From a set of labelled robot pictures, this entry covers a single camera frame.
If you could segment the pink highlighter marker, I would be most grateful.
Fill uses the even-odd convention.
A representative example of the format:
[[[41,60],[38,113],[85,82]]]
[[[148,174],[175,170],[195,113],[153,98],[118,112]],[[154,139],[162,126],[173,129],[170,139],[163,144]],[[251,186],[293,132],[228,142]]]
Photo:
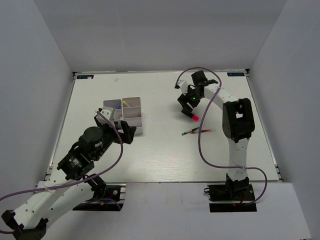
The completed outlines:
[[[197,115],[193,115],[191,119],[197,122],[199,120],[199,117]]]

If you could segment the yellow-capped white pen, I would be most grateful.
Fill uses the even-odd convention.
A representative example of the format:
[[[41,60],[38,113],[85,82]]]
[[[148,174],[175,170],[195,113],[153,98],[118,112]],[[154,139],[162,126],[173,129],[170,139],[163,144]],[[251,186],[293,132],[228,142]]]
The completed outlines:
[[[125,100],[122,100],[122,104],[126,107],[126,108],[131,108],[132,106]]]

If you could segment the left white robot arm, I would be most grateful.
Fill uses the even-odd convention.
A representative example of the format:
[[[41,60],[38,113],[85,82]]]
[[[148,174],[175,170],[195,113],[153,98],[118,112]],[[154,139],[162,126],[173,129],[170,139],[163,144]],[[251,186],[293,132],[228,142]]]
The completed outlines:
[[[33,195],[20,207],[2,214],[2,220],[11,228],[4,231],[5,235],[13,235],[16,240],[40,240],[52,223],[79,204],[113,195],[112,187],[99,173],[88,173],[113,143],[131,144],[137,128],[124,120],[111,121],[100,115],[94,120],[96,126],[83,132],[44,186],[31,189]]]

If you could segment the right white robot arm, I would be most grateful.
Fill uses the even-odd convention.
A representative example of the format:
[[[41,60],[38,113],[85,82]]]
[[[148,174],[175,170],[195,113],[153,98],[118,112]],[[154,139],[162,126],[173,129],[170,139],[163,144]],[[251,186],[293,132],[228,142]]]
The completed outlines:
[[[229,166],[226,181],[221,190],[214,191],[219,199],[236,200],[242,198],[249,188],[246,170],[247,148],[255,130],[252,104],[248,98],[237,98],[222,88],[220,78],[207,79],[205,73],[196,71],[191,75],[192,84],[178,78],[175,88],[181,91],[177,99],[181,112],[193,121],[199,117],[193,114],[201,99],[208,99],[222,111],[222,131],[229,145]]]

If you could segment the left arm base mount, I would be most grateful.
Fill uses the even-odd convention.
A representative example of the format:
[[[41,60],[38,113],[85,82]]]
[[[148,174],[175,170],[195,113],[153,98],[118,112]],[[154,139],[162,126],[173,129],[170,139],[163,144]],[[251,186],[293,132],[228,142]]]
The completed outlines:
[[[73,211],[120,212],[125,201],[125,184],[108,184],[100,176],[86,181],[92,197],[74,207]]]

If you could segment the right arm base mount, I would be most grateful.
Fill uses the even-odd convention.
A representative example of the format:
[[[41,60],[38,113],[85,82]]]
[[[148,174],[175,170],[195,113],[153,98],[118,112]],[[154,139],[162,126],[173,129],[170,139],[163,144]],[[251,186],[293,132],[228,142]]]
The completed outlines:
[[[245,185],[227,180],[224,184],[207,185],[203,192],[208,195],[211,213],[257,212],[254,189],[248,178]]]

